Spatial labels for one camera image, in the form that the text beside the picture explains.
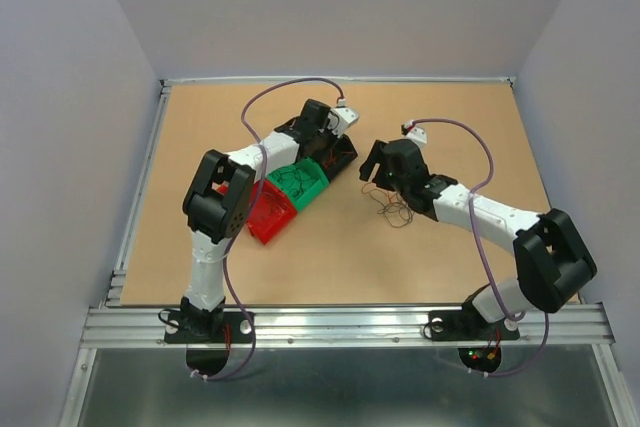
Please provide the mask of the black plastic bin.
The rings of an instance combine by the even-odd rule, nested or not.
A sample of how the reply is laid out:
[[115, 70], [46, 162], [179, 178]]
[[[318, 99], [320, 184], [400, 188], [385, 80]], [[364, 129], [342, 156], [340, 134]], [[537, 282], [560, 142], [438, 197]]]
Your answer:
[[348, 135], [343, 135], [317, 162], [329, 183], [344, 171], [356, 158], [358, 152]]

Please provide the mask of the green plastic bin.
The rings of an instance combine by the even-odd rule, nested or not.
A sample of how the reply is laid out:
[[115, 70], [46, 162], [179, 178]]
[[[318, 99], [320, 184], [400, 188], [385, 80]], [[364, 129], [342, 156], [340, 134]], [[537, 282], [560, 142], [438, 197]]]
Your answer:
[[308, 207], [329, 186], [320, 165], [311, 158], [280, 167], [267, 179], [289, 197], [297, 212]]

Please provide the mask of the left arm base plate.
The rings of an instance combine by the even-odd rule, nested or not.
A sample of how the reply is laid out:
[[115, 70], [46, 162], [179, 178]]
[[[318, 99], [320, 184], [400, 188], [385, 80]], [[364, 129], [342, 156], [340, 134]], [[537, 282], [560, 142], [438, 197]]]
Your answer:
[[249, 345], [252, 331], [241, 312], [216, 308], [212, 312], [183, 312], [162, 309], [157, 314], [164, 326], [163, 341], [169, 345], [224, 344]]

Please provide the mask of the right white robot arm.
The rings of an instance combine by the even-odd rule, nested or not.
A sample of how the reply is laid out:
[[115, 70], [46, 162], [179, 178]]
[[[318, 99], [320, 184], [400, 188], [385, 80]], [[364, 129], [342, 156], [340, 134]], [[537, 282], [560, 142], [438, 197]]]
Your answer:
[[536, 213], [475, 195], [451, 177], [430, 173], [411, 140], [375, 141], [359, 177], [397, 193], [412, 212], [463, 228], [476, 243], [487, 240], [515, 260], [514, 278], [490, 281], [467, 297], [459, 312], [432, 323], [434, 338], [478, 338], [509, 314], [555, 313], [597, 274], [566, 212]]

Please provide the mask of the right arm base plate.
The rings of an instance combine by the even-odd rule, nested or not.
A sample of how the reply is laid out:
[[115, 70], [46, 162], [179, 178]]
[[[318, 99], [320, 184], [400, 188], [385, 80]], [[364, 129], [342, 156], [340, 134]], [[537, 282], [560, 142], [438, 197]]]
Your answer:
[[509, 330], [503, 320], [487, 322], [471, 306], [436, 307], [422, 326], [422, 336], [434, 342], [518, 340], [519, 329]]

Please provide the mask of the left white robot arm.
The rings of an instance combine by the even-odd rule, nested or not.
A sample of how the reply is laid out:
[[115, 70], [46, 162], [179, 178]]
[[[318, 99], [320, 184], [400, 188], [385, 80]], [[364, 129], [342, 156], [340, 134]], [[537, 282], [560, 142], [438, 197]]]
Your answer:
[[334, 107], [309, 99], [298, 116], [264, 138], [257, 136], [253, 144], [204, 154], [182, 205], [191, 230], [192, 268], [176, 327], [202, 341], [221, 333], [227, 259], [267, 175], [328, 152], [358, 120], [344, 99]]

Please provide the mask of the red plastic bin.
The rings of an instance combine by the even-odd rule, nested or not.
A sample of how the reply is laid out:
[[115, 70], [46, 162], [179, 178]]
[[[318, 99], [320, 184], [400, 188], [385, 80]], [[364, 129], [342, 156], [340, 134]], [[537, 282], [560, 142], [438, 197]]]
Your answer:
[[246, 222], [249, 233], [263, 245], [268, 244], [297, 215], [289, 197], [268, 179]]

